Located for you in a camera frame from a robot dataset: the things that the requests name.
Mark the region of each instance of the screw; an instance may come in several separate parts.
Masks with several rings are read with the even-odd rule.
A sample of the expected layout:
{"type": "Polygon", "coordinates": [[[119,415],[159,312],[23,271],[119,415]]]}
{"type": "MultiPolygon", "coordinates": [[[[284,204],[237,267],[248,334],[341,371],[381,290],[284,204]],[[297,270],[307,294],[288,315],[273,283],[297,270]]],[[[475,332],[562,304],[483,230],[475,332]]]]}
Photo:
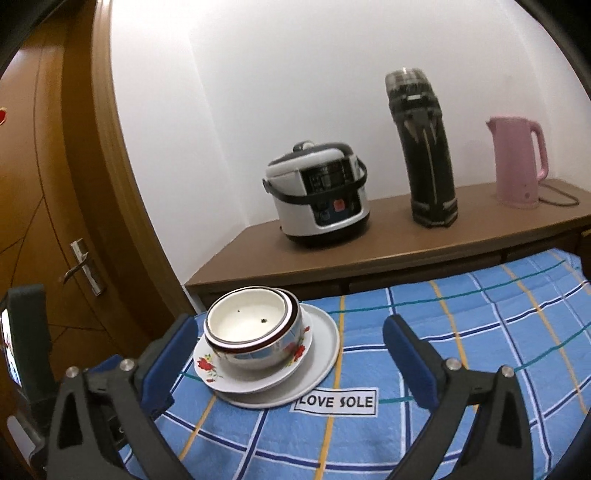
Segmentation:
{"type": "Polygon", "coordinates": [[[77,377],[79,373],[80,369],[78,367],[70,367],[68,370],[66,370],[66,377],[74,378],[77,377]]]}
{"type": "Polygon", "coordinates": [[[462,368],[462,362],[460,362],[457,358],[450,357],[445,360],[445,366],[448,367],[449,370],[455,372],[462,368]]]}
{"type": "Polygon", "coordinates": [[[515,375],[515,370],[509,365],[503,365],[501,367],[501,373],[503,374],[503,377],[511,378],[515,375]]]}
{"type": "Polygon", "coordinates": [[[122,360],[119,364],[119,368],[124,372],[129,372],[130,370],[133,370],[134,367],[135,362],[131,358],[126,358],[125,360],[122,360]]]}

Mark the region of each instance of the pink electric kettle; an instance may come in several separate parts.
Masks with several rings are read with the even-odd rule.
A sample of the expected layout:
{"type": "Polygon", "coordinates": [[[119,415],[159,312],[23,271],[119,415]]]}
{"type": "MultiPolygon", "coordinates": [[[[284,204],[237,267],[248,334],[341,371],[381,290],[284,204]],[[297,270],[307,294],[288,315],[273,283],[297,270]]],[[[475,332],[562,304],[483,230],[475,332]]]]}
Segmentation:
{"type": "Polygon", "coordinates": [[[496,162],[496,197],[516,208],[538,206],[538,182],[548,176],[548,154],[538,122],[516,116],[493,116],[486,122],[492,133],[496,162]],[[536,171],[534,143],[538,138],[542,168],[536,171]]]}

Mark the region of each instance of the tablecloth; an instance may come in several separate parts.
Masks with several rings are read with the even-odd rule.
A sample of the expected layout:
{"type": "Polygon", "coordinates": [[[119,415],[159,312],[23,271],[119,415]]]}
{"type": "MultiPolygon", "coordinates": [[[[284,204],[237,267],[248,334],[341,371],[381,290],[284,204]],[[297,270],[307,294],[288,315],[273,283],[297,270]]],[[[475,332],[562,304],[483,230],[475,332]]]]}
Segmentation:
{"type": "MultiPolygon", "coordinates": [[[[428,418],[383,344],[382,324],[394,312],[443,358],[483,371],[515,368],[536,479],[556,465],[591,404],[591,287],[580,259],[561,250],[306,303],[327,311],[342,336],[342,353],[319,393],[377,389],[374,415],[325,416],[293,404],[243,410],[197,380],[189,359],[173,387],[174,405],[156,423],[196,479],[384,479],[428,418]]],[[[197,321],[201,325],[203,315],[197,321]]],[[[434,478],[451,471],[474,415],[468,407],[434,478]]],[[[122,454],[129,471],[144,478],[129,449],[122,454]]]]}

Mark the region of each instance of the plate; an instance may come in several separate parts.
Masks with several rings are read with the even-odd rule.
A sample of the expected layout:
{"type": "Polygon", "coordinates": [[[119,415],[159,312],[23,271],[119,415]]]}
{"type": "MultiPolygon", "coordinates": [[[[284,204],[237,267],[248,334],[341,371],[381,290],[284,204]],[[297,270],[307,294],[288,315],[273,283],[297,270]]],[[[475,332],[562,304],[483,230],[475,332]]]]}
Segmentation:
{"type": "Polygon", "coordinates": [[[302,304],[304,318],[312,320],[314,342],[309,354],[289,379],[268,390],[248,394],[217,393],[221,399],[242,408],[280,407],[313,390],[329,374],[340,351],[340,335],[328,313],[313,305],[302,304]]]}
{"type": "Polygon", "coordinates": [[[312,345],[313,321],[302,310],[304,338],[295,354],[283,365],[276,365],[265,370],[245,370],[236,367],[218,357],[203,335],[193,351],[195,371],[201,380],[217,392],[245,394],[261,392],[274,387],[293,374],[307,357],[312,345]]]}

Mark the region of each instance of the wooden shelf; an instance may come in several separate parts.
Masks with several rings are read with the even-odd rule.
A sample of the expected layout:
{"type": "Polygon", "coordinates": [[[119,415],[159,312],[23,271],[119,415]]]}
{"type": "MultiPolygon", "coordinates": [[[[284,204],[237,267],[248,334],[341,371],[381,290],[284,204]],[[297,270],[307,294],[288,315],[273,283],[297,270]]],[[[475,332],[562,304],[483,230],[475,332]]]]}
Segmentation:
{"type": "MultiPolygon", "coordinates": [[[[495,184],[456,189],[459,217],[450,228],[427,229],[411,218],[410,195],[372,200],[366,232],[340,245],[307,249],[289,241],[278,220],[246,228],[186,283],[207,305],[209,297],[247,285],[294,287],[304,296],[348,289],[351,280],[442,262],[476,258],[566,232],[576,235],[591,225],[591,193],[561,180],[549,180],[580,199],[576,207],[540,203],[531,210],[512,209],[494,198],[495,184]]],[[[549,189],[540,193],[564,202],[549,189]]]]}

